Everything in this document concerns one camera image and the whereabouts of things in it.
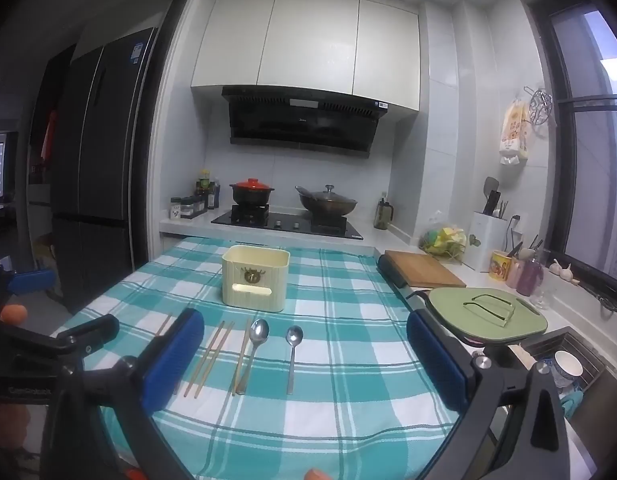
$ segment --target pot lid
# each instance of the pot lid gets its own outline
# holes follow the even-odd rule
[[[326,191],[308,191],[301,186],[295,186],[295,189],[297,189],[298,193],[300,193],[301,195],[304,195],[308,198],[313,198],[314,200],[326,200],[327,202],[357,204],[357,200],[353,200],[352,198],[348,198],[346,196],[333,192],[333,187],[335,186],[327,184],[325,187],[327,188]]]
[[[232,186],[245,187],[247,189],[266,189],[266,190],[272,190],[272,188],[270,186],[266,186],[266,184],[262,184],[256,178],[249,178],[245,182],[238,182],[237,184],[232,184]]]

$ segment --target black refrigerator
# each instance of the black refrigerator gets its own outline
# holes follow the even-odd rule
[[[52,141],[50,204],[64,304],[71,312],[134,270],[130,176],[137,108],[157,29],[73,60]]]

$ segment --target garlic bulb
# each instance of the garlic bulb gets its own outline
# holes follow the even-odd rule
[[[557,262],[557,260],[553,260],[553,261],[554,261],[554,263],[551,264],[551,266],[549,267],[549,270],[553,274],[557,274],[559,276],[560,272],[562,272],[562,267],[560,267],[560,265]]]
[[[559,272],[559,276],[563,280],[566,280],[567,282],[570,282],[573,279],[573,272],[571,272],[571,264],[569,264],[569,266],[566,269],[562,269]]]

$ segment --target white cabinet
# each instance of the white cabinet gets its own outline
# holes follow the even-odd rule
[[[413,110],[419,108],[416,14],[360,0],[353,94]]]
[[[351,94],[359,0],[275,0],[259,85]]]
[[[217,0],[191,86],[254,85],[274,0]]]

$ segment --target plastic bag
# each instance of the plastic bag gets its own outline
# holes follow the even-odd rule
[[[429,225],[420,236],[418,247],[434,256],[459,258],[464,253],[466,244],[464,229],[448,222],[436,222]]]
[[[527,127],[529,106],[516,99],[506,110],[505,122],[500,139],[500,163],[505,166],[519,164],[521,158],[529,158],[527,149]]]

